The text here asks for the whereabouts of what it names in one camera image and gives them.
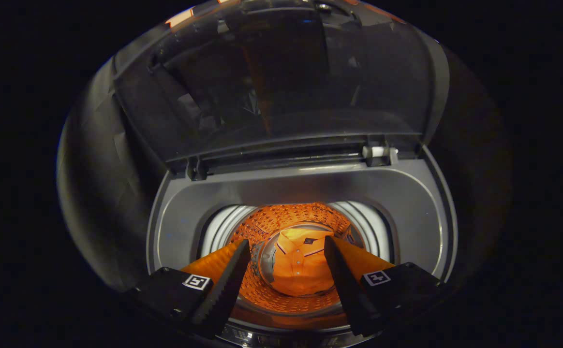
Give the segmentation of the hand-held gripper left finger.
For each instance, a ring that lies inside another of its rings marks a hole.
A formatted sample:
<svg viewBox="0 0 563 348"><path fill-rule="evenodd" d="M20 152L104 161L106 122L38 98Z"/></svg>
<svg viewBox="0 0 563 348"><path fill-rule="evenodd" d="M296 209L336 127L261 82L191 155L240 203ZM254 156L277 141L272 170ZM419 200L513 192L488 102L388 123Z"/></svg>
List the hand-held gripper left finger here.
<svg viewBox="0 0 563 348"><path fill-rule="evenodd" d="M229 320L250 261L249 241L237 240L180 270L161 267L125 297L169 329L213 339Z"/></svg>

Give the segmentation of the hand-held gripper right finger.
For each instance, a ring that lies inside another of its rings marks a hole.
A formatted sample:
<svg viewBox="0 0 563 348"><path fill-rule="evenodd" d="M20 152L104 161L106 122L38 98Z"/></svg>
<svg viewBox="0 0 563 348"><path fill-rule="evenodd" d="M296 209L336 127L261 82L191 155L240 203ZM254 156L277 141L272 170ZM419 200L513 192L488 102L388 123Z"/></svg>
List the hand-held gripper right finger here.
<svg viewBox="0 0 563 348"><path fill-rule="evenodd" d="M452 289L413 262L394 265L339 238L325 257L355 335L397 334L443 304Z"/></svg>

